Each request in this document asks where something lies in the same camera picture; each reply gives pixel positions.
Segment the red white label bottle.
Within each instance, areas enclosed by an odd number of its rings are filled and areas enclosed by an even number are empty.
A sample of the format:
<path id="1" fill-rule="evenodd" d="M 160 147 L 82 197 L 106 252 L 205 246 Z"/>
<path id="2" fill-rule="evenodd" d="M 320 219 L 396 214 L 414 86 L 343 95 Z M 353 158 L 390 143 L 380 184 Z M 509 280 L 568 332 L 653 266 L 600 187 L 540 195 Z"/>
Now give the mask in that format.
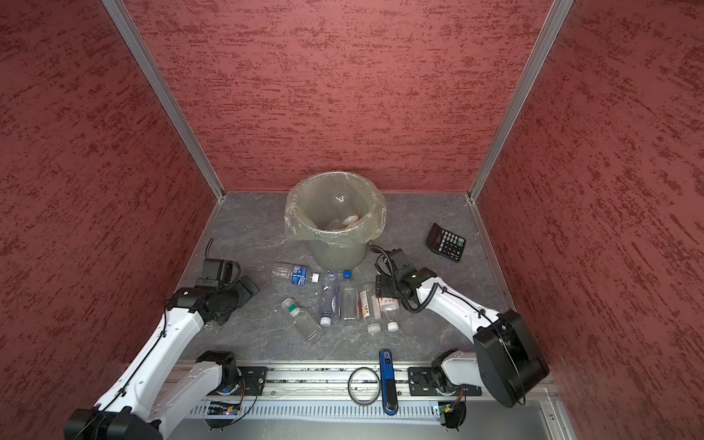
<path id="1" fill-rule="evenodd" d="M 389 332 L 398 332 L 399 324 L 397 317 L 400 311 L 400 304 L 397 299 L 394 298 L 379 298 L 379 309 L 381 314 L 387 320 L 387 329 Z"/>

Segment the orange label bottle white cap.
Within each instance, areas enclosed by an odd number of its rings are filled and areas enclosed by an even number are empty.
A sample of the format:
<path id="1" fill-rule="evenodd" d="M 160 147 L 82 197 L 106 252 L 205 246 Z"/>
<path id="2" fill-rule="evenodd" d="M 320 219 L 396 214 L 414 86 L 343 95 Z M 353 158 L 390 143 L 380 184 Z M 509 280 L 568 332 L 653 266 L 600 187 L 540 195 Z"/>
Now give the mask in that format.
<path id="1" fill-rule="evenodd" d="M 365 282 L 359 286 L 359 313 L 370 335 L 381 332 L 381 310 L 374 282 Z"/>

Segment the clear bottle blue cap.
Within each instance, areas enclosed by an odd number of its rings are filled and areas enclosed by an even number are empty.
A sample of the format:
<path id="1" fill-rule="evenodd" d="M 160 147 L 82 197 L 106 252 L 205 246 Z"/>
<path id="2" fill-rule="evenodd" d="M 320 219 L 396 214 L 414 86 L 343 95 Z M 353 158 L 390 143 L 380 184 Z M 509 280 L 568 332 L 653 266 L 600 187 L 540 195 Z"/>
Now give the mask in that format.
<path id="1" fill-rule="evenodd" d="M 344 323 L 359 318 L 359 290 L 353 278 L 352 271 L 343 271 L 343 279 L 339 284 L 340 317 Z"/>

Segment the crushed blue label bottle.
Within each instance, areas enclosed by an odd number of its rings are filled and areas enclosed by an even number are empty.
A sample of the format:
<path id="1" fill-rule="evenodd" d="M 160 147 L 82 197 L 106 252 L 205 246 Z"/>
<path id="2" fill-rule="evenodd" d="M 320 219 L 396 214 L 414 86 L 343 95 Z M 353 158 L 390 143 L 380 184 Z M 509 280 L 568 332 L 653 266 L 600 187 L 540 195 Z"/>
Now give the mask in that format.
<path id="1" fill-rule="evenodd" d="M 319 283 L 321 275 L 307 266 L 275 262 L 272 273 L 275 277 L 287 280 L 292 285 L 305 286 L 311 283 Z"/>

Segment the green label clear bottle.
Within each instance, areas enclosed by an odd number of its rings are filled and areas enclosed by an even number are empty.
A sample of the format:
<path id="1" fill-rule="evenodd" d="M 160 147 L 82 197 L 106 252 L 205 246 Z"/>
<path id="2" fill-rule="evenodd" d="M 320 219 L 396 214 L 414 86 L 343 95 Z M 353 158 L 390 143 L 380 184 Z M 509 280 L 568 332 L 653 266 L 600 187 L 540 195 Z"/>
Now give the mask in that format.
<path id="1" fill-rule="evenodd" d="M 310 345 L 316 344 L 322 337 L 322 329 L 308 311 L 300 308 L 293 298 L 282 301 L 282 308 L 293 319 L 293 326 L 302 338 Z"/>

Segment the red label bottle red cap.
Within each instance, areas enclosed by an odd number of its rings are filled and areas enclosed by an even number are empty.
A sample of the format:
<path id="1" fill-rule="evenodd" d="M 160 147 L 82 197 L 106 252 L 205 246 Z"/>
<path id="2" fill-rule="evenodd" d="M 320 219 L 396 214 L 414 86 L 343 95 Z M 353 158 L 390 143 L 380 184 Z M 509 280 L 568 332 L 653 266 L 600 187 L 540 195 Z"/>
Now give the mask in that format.
<path id="1" fill-rule="evenodd" d="M 342 224 L 345 229 L 348 229 L 358 226 L 360 222 L 361 218 L 359 216 L 349 216 L 342 221 Z"/>

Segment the yellow label juice bottle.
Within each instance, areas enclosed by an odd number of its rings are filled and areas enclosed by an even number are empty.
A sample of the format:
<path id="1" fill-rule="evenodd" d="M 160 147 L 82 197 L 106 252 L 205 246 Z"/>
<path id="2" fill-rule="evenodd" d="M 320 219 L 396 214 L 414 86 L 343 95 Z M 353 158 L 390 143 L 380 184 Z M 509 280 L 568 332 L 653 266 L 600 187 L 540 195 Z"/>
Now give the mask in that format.
<path id="1" fill-rule="evenodd" d="M 325 227 L 324 231 L 339 231 L 339 230 L 344 230 L 345 228 L 343 227 L 342 220 L 339 218 L 335 218 L 331 220 Z"/>

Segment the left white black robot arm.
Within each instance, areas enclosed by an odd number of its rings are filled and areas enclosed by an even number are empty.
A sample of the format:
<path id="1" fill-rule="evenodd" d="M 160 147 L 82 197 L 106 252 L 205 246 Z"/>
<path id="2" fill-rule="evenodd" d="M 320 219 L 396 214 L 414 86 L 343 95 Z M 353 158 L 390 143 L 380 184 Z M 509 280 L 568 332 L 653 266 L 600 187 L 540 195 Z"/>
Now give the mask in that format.
<path id="1" fill-rule="evenodd" d="M 67 439 L 166 439 L 199 401 L 214 392 L 244 397 L 246 383 L 230 351 L 207 350 L 184 379 L 161 387 L 185 348 L 208 324 L 223 326 L 258 286 L 231 260 L 208 258 L 192 287 L 172 295 L 148 342 L 93 405 L 65 423 Z"/>

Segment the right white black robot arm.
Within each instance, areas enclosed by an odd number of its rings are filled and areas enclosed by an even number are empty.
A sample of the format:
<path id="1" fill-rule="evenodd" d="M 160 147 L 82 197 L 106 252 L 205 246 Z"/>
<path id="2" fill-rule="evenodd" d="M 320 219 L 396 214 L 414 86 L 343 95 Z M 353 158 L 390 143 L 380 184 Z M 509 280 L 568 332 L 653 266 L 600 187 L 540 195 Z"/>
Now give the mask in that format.
<path id="1" fill-rule="evenodd" d="M 450 287 L 430 269 L 416 269 L 401 249 L 371 245 L 377 254 L 385 295 L 411 314 L 431 311 L 469 339 L 474 352 L 449 350 L 432 364 L 432 386 L 449 394 L 462 386 L 480 387 L 502 406 L 524 405 L 528 392 L 550 369 L 522 315 L 498 312 Z"/>

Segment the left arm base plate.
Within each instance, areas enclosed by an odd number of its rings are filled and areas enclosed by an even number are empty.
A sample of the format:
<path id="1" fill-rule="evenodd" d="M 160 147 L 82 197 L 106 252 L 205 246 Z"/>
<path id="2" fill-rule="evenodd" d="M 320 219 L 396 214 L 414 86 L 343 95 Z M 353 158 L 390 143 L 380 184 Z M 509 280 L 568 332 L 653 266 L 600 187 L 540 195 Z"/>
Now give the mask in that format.
<path id="1" fill-rule="evenodd" d="M 225 368 L 221 383 L 207 397 L 261 396 L 268 371 L 261 366 Z"/>

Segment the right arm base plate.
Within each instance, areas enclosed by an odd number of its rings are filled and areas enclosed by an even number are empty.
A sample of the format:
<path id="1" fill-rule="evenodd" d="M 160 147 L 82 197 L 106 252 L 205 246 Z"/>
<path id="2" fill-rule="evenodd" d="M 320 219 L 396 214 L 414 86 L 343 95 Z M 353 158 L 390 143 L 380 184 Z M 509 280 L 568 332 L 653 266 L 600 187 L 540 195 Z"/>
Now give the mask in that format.
<path id="1" fill-rule="evenodd" d="M 469 384 L 456 385 L 439 367 L 410 367 L 408 381 L 412 396 L 482 396 L 482 388 Z"/>

